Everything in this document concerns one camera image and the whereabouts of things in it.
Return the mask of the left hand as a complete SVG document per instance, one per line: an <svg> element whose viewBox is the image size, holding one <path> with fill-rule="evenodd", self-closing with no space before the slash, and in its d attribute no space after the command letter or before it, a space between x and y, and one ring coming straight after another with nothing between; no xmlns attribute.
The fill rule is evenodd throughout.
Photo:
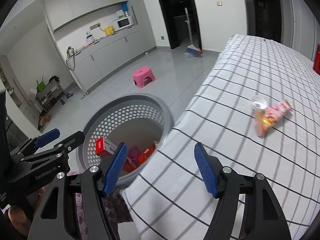
<svg viewBox="0 0 320 240"><path fill-rule="evenodd" d="M46 193L45 187L37 190L37 199L35 199L35 194L31 197L31 206L33 207L33 217L35 217L36 212L44 198ZM31 221L27 218L25 212L18 206L11 205L8 209L8 217L13 225L13 227L22 235L28 236L31 226Z"/></svg>

